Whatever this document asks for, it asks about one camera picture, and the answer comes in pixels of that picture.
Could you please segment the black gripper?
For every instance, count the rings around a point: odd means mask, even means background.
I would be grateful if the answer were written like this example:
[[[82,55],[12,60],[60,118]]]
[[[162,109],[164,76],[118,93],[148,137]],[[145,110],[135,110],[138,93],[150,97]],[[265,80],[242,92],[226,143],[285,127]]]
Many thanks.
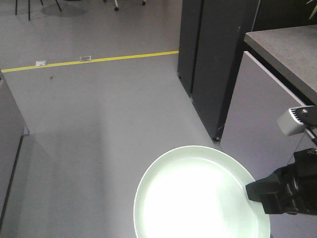
[[[294,159],[294,163],[246,185],[248,198],[262,202],[265,213],[317,213],[317,150],[295,152]]]

